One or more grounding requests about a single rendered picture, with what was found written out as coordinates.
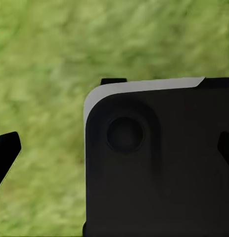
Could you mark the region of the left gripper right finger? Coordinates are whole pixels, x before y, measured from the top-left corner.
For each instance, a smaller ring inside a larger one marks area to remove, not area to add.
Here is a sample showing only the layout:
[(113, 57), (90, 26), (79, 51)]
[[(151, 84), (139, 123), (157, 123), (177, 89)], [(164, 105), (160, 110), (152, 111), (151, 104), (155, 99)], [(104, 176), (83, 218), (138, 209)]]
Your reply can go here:
[(229, 132), (222, 131), (217, 145), (218, 151), (221, 153), (227, 164), (229, 165)]

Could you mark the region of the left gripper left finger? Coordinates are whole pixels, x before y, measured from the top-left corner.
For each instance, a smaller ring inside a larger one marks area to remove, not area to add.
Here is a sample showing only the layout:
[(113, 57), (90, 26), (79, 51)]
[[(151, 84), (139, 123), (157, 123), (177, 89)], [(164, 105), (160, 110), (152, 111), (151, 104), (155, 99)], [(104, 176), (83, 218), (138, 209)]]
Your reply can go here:
[(0, 135), (0, 183), (20, 151), (21, 143), (16, 131)]

